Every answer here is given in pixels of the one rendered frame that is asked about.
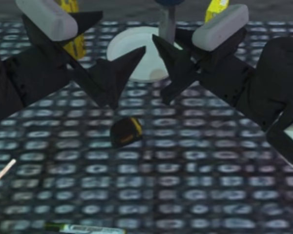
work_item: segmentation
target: white stick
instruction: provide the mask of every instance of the white stick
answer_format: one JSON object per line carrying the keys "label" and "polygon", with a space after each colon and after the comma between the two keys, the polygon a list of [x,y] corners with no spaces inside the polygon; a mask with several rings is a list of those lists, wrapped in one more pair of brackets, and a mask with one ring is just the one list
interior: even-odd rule
{"label": "white stick", "polygon": [[0,179],[11,169],[11,167],[16,163],[15,159],[12,159],[3,170],[0,172]]}

